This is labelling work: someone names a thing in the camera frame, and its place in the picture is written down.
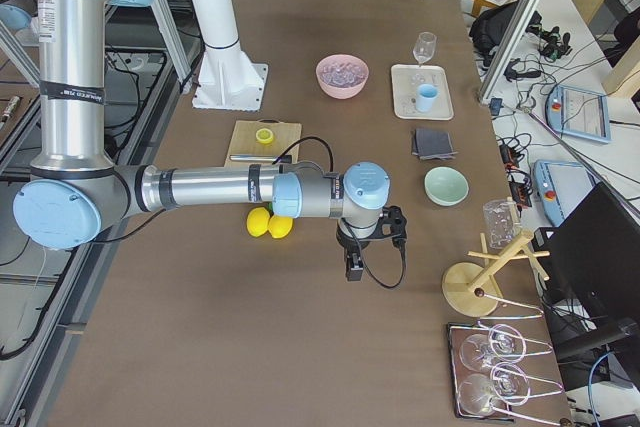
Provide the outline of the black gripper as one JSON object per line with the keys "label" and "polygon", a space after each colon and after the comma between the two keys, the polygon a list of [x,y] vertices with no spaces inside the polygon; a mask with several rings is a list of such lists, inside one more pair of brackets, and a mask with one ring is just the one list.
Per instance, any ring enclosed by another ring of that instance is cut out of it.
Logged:
{"label": "black gripper", "polygon": [[345,252],[345,277],[347,281],[360,281],[365,271],[358,248],[364,249],[372,241],[390,239],[401,252],[407,240],[407,219],[398,206],[384,206],[373,213],[373,220],[359,226],[353,218],[340,218],[336,238]]}

